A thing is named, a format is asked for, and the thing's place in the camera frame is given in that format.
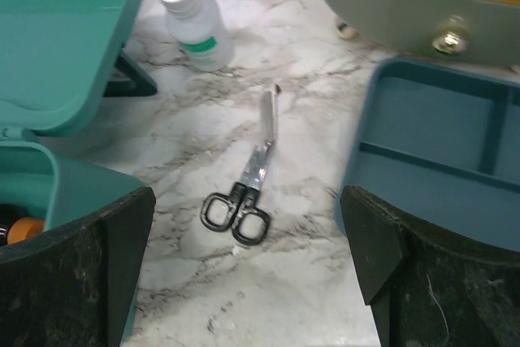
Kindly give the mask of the brown orange-capped medicine bottle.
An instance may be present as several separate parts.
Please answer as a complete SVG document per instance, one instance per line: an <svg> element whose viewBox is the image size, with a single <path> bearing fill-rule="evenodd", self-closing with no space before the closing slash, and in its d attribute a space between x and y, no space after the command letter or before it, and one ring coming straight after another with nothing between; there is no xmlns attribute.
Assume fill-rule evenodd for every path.
<svg viewBox="0 0 520 347"><path fill-rule="evenodd" d="M45 221L35 218L20 206L1 204L1 247L40 234Z"/></svg>

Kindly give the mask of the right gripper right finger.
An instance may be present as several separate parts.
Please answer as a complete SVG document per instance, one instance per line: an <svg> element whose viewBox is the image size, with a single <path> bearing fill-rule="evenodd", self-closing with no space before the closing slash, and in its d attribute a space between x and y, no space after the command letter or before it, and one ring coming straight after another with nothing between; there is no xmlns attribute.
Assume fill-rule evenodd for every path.
<svg viewBox="0 0 520 347"><path fill-rule="evenodd" d="M517 346L519 253L451 232L357 186L340 197L382 346Z"/></svg>

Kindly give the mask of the clear white-capped bottle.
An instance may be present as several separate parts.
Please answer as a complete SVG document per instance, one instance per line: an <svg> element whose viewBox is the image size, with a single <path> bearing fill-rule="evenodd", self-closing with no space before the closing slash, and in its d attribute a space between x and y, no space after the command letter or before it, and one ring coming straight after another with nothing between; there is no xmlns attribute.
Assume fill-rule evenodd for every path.
<svg viewBox="0 0 520 347"><path fill-rule="evenodd" d="M195 67L214 72L232 61L234 43L216 0L159 1L167 29Z"/></svg>

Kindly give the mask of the teal medicine kit box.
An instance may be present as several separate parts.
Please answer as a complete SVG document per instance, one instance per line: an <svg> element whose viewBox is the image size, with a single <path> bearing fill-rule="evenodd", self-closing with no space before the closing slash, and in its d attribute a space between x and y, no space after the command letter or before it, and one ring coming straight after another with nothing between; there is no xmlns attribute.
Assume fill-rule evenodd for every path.
<svg viewBox="0 0 520 347"><path fill-rule="evenodd" d="M124 53L140 4L1 0L1 204L43 219L43 232L147 187L43 143L79 132L104 98L156 93Z"/></svg>

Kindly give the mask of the blue divided tray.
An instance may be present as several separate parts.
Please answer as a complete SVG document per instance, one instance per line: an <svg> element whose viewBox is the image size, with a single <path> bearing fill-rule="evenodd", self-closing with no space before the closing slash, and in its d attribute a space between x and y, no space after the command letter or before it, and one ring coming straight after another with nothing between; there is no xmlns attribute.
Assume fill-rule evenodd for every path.
<svg viewBox="0 0 520 347"><path fill-rule="evenodd" d="M405 58L373 72L342 185L519 248L519 85Z"/></svg>

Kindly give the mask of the round pastel drawer cabinet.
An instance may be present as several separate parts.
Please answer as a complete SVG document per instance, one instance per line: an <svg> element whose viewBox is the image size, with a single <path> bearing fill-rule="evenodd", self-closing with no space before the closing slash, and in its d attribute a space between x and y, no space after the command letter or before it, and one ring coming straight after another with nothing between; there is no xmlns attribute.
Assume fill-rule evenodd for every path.
<svg viewBox="0 0 520 347"><path fill-rule="evenodd" d="M519 70L519 0L324 0L344 39Z"/></svg>

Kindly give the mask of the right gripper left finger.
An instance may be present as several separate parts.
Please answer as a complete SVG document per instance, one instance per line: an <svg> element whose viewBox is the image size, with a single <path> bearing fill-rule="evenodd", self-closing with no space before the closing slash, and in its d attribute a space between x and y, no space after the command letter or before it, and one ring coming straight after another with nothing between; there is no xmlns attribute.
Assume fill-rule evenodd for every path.
<svg viewBox="0 0 520 347"><path fill-rule="evenodd" d="M3 346L118 346L154 216L151 188L1 249Z"/></svg>

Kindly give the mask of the black-handled bandage scissors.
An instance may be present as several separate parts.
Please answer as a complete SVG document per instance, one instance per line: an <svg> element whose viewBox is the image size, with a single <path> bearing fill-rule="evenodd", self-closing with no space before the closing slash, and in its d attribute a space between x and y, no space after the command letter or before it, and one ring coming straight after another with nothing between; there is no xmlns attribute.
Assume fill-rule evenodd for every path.
<svg viewBox="0 0 520 347"><path fill-rule="evenodd" d="M229 193L211 193L202 203L199 218L201 223L213 232L230 230L235 240L242 245L260 245L271 226L271 216L258 207L261 189L272 159L278 138L278 102L281 92L278 85L265 91L260 101L260 122L262 142L256 145L238 181ZM217 223L210 217L214 203L226 206L223 222ZM242 227L248 217L259 219L261 225L257 232L248 236Z"/></svg>

